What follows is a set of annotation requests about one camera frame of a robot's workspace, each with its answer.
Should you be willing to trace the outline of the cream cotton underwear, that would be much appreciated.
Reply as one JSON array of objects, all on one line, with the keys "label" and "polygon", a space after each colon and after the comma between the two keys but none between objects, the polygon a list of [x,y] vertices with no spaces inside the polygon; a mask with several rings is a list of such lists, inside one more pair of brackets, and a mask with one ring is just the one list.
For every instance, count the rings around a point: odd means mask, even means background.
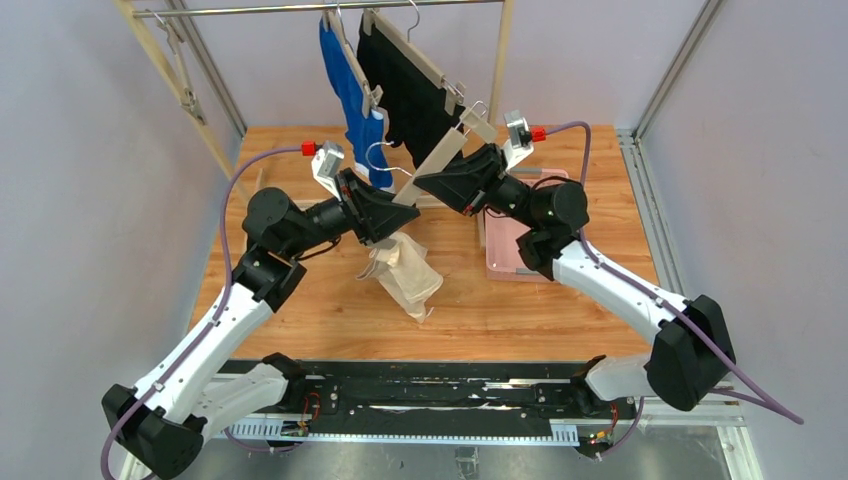
[{"label": "cream cotton underwear", "polygon": [[426,260],[428,249],[411,236],[395,232],[369,253],[369,262],[356,276],[375,279],[416,323],[423,323],[432,309],[426,302],[442,287],[444,277]]}]

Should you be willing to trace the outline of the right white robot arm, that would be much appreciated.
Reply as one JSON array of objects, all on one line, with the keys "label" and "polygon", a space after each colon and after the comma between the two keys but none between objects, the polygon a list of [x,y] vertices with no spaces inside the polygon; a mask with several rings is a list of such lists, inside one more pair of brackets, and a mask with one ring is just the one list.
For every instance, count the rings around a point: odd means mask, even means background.
[{"label": "right white robot arm", "polygon": [[572,376],[585,414],[642,396],[693,410],[735,363],[720,305],[707,295],[688,299],[666,291],[596,249],[583,231],[589,215],[582,183],[550,176],[530,184],[507,166],[505,150],[486,144],[413,183],[463,215],[490,209],[524,225],[516,244],[527,269],[589,296],[650,344],[647,355],[596,356]]}]

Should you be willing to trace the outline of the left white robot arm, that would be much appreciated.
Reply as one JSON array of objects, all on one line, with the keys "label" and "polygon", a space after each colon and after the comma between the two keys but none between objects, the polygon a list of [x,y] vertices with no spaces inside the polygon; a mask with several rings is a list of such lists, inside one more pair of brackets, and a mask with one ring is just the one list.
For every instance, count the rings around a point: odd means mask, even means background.
[{"label": "left white robot arm", "polygon": [[247,251],[227,261],[224,286],[204,317],[133,386],[114,385],[105,393],[108,443],[121,445],[153,477],[172,479],[209,439],[243,417],[273,405],[300,407],[304,370],[279,353],[225,384],[213,386],[212,379],[293,294],[306,259],[320,245],[353,233],[374,246],[418,214],[411,186],[391,194],[349,169],[333,178],[328,199],[306,209],[279,188],[257,191],[242,223]]}]

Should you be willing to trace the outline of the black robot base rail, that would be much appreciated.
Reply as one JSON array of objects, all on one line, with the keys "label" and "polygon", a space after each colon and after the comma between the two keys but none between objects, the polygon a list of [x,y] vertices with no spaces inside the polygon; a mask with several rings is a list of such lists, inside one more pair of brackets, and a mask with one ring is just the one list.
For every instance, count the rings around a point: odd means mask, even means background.
[{"label": "black robot base rail", "polygon": [[306,442],[598,447],[620,440],[636,400],[597,403],[572,362],[329,361],[305,386],[218,433],[251,449]]}]

